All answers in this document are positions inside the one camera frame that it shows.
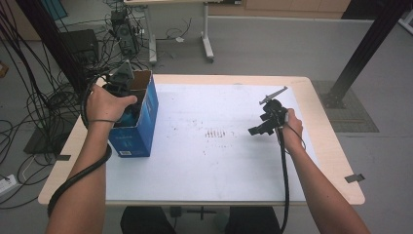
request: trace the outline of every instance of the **blue box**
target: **blue box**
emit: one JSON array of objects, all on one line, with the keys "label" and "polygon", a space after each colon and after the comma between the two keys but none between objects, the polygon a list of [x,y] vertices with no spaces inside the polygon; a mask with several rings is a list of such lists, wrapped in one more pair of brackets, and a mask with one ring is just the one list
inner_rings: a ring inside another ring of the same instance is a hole
[{"label": "blue box", "polygon": [[109,141],[120,157],[149,157],[158,113],[158,97],[151,71],[134,71],[133,75],[131,93],[137,96],[137,106],[140,107],[137,122],[134,120],[129,127],[115,124],[110,131]]}]

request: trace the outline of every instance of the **black pole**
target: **black pole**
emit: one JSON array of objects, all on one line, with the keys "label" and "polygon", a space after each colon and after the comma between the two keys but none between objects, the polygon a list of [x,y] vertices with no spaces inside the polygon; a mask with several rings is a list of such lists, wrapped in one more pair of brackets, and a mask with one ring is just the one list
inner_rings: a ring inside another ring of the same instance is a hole
[{"label": "black pole", "polygon": [[78,97],[81,97],[87,88],[84,69],[60,39],[55,21],[43,6],[42,0],[16,0],[16,2],[49,49]]},{"label": "black pole", "polygon": [[411,0],[389,0],[377,19],[368,29],[356,51],[341,72],[328,94],[321,95],[321,101],[327,108],[343,108],[342,99],[353,85],[362,69],[376,53],[401,18]]}]

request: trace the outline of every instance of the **white table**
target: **white table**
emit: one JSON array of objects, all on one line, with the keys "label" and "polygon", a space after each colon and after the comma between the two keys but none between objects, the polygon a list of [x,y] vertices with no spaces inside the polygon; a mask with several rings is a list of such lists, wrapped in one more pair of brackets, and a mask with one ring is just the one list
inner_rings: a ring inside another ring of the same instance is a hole
[{"label": "white table", "polygon": [[[160,107],[152,154],[132,159],[112,156],[106,167],[107,204],[282,205],[276,137],[250,136],[247,128],[261,123],[258,101],[283,86],[289,89],[278,100],[295,108],[303,120],[309,154],[350,204],[364,202],[358,184],[345,180],[352,169],[309,79],[155,74],[154,80]],[[214,106],[216,113],[203,112]],[[221,121],[231,118],[232,125]],[[56,162],[39,195],[41,204],[48,204],[66,180],[85,137],[86,129],[78,121],[61,152],[71,158]],[[304,204],[289,160],[288,172],[291,204]]]}]

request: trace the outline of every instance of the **table leg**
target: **table leg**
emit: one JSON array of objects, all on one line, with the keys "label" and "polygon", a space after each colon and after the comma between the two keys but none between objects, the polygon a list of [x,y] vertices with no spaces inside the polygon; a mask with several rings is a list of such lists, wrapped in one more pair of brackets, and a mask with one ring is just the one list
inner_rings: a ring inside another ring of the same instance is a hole
[{"label": "table leg", "polygon": [[156,57],[156,38],[155,34],[152,32],[152,25],[151,25],[151,15],[149,13],[148,6],[143,6],[143,14],[146,18],[146,29],[148,30],[149,34],[149,63],[154,65],[157,62]]},{"label": "table leg", "polygon": [[210,46],[209,38],[207,36],[207,11],[208,11],[208,4],[204,3],[204,31],[201,32],[204,47],[206,49],[206,57],[213,62],[213,52],[212,47]]},{"label": "table leg", "polygon": [[413,34],[413,27],[410,25],[410,22],[413,21],[413,10],[407,15],[405,19],[399,19],[398,23],[403,26],[406,30],[408,30],[411,34]]}]

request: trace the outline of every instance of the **box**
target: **box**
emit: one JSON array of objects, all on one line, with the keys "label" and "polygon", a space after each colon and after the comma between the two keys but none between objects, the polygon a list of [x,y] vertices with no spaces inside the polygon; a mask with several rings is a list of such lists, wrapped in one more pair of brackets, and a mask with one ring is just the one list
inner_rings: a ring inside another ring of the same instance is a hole
[{"label": "box", "polygon": [[134,71],[131,93],[138,97],[140,107],[138,119],[131,127],[117,126],[110,131],[109,141],[120,157],[149,157],[151,154],[158,97],[152,72]]}]

